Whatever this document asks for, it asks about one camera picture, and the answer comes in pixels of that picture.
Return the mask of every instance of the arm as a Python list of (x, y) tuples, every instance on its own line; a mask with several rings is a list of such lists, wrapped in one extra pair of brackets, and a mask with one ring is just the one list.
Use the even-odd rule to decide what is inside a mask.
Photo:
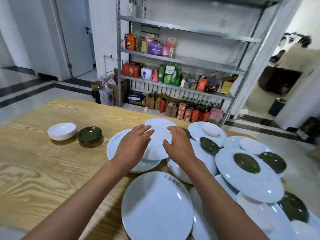
[(210, 174), (205, 164), (196, 158), (186, 133), (178, 126), (169, 126), (172, 141), (163, 141), (169, 157), (193, 182), (202, 202), (208, 207), (212, 226), (223, 240), (269, 240)]
[(154, 133), (146, 132), (150, 127), (138, 125), (126, 134), (114, 158), (22, 239), (78, 239), (107, 194), (141, 160)]

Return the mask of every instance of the wooden table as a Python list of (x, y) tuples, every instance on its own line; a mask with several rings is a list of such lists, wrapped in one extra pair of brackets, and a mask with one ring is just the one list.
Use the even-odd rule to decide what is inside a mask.
[[(92, 102), (60, 98), (0, 127), (0, 224), (31, 230), (90, 179), (108, 160), (107, 144), (118, 132), (156, 116)], [(190, 124), (171, 118), (178, 126)], [(103, 139), (82, 146), (74, 136), (53, 141), (47, 129), (71, 122), (78, 130), (102, 129)], [(240, 135), (227, 131), (228, 136)], [(153, 171), (170, 173), (165, 160)], [(129, 239), (121, 220), (127, 186), (141, 173), (129, 173), (108, 194), (82, 239)], [(184, 184), (189, 190), (191, 185)]]

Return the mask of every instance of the white door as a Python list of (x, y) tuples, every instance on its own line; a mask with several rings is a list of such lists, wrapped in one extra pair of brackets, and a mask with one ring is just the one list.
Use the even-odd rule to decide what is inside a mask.
[(85, 0), (56, 0), (73, 77), (94, 69)]

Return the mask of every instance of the red cylinder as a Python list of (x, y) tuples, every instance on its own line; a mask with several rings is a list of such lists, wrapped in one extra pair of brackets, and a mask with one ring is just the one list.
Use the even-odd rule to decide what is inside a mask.
[(165, 105), (166, 101), (162, 100), (160, 104), (160, 113), (163, 113), (165, 111)]

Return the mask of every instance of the forearm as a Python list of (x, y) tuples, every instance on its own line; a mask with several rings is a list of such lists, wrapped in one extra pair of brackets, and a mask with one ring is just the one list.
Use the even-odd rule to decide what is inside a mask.
[(103, 199), (129, 170), (118, 160), (106, 162), (90, 180), (32, 229), (23, 240), (78, 239)]
[(202, 161), (194, 160), (193, 165), (187, 165), (183, 170), (207, 206), (219, 239), (269, 239), (210, 174)]

